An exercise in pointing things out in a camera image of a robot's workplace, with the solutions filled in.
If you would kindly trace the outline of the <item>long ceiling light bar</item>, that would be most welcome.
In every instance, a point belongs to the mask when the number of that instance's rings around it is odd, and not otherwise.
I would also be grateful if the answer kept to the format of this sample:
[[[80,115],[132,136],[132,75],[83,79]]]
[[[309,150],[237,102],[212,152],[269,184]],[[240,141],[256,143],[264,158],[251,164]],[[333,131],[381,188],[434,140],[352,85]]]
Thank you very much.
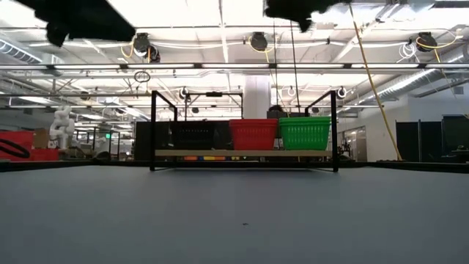
[[[369,69],[419,69],[423,63],[371,63]],[[89,65],[0,65],[0,70],[162,70],[162,69],[365,69],[364,63],[167,63],[167,64],[89,64]]]

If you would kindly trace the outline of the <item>white robot figure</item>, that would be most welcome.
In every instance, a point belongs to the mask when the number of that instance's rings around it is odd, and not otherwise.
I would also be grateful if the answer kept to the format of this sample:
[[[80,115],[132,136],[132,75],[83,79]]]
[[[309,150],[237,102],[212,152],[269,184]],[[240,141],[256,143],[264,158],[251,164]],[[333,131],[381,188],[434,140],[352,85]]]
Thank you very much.
[[[70,118],[71,106],[60,106],[54,112],[54,119],[49,129],[49,148],[65,150],[69,146],[69,138],[75,130],[75,121]]]

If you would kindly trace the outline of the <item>cardboard box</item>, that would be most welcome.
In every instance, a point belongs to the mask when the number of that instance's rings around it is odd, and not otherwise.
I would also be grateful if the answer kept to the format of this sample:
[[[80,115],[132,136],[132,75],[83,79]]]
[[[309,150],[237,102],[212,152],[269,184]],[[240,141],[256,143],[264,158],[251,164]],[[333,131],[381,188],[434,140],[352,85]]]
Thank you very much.
[[[34,130],[33,147],[34,149],[47,149],[50,140],[49,130],[45,128],[38,128]]]

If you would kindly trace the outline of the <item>red crate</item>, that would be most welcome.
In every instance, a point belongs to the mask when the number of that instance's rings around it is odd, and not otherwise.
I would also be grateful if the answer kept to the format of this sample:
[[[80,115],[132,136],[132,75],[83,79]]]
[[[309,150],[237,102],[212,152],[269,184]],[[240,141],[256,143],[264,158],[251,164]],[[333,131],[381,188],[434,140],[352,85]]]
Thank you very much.
[[[34,149],[34,131],[0,131],[0,160],[58,161],[57,149]]]

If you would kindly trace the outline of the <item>black partition panels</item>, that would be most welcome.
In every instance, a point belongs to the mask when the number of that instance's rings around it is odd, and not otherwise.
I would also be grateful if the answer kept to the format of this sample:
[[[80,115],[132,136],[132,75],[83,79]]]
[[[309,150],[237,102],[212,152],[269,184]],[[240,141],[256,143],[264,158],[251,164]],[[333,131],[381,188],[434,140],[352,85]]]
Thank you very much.
[[[396,122],[396,143],[404,161],[439,162],[442,156],[441,122]]]

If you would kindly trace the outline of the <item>dark monitor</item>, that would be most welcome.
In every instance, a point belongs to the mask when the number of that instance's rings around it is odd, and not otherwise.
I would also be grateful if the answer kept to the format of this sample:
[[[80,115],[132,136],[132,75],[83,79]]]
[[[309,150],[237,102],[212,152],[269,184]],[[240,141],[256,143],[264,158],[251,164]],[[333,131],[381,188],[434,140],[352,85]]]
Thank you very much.
[[[446,115],[443,116],[441,125],[443,153],[469,153],[469,118]]]

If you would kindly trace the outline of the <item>black table frame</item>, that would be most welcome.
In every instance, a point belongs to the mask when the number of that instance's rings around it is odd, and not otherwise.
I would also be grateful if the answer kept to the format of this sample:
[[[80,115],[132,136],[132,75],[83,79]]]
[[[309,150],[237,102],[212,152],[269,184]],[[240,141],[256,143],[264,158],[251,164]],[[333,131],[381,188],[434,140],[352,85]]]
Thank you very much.
[[[129,166],[148,168],[201,168],[201,169],[352,169],[352,168],[384,168],[422,172],[450,172],[469,174],[469,164],[416,163],[404,161],[378,162],[346,162],[341,161],[337,167],[331,162],[252,162],[252,161],[32,161],[32,162],[0,162],[0,172],[26,171],[35,169],[56,169],[78,166]]]

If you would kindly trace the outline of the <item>silver ceiling duct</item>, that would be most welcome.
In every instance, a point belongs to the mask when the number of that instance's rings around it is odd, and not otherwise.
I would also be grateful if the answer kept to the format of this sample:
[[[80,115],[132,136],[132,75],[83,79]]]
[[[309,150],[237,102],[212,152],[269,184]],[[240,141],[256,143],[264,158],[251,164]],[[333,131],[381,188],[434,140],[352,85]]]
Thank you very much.
[[[379,99],[399,97],[401,94],[417,89],[426,82],[433,82],[443,77],[444,70],[469,69],[469,43],[455,51],[450,51],[440,58],[441,62],[423,63],[423,68],[410,75],[398,76],[377,88]]]

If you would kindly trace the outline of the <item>wooden shelf with black frame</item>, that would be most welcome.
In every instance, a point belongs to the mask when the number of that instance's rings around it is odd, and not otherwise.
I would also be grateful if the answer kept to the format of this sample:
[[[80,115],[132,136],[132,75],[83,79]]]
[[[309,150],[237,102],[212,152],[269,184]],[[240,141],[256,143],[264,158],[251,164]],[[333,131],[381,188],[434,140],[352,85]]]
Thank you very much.
[[[319,99],[315,100],[313,103],[308,105],[305,108],[305,116],[307,117],[309,115],[309,109],[315,106],[317,103],[319,103],[321,100],[325,99],[327,96],[330,97],[330,110],[331,110],[331,121],[332,121],[332,170],[333,172],[338,172],[339,171],[339,157],[338,157],[338,143],[337,143],[337,138],[336,138],[336,132],[337,132],[337,110],[336,110],[336,91],[331,90],[329,92],[326,92],[324,95],[320,96]],[[156,118],[156,99],[157,97],[161,97],[170,107],[173,108],[174,110],[174,121],[177,121],[178,118],[178,111],[177,107],[169,101],[167,98],[165,98],[159,91],[154,90],[151,92],[151,117],[150,117],[150,162],[149,162],[149,170],[151,172],[155,171],[155,138],[154,138],[154,133],[155,133],[155,118]],[[265,157],[268,155],[275,155],[273,150],[195,150],[195,155],[213,155],[213,156],[227,156],[227,155],[233,155],[233,156],[257,156],[257,157]]]

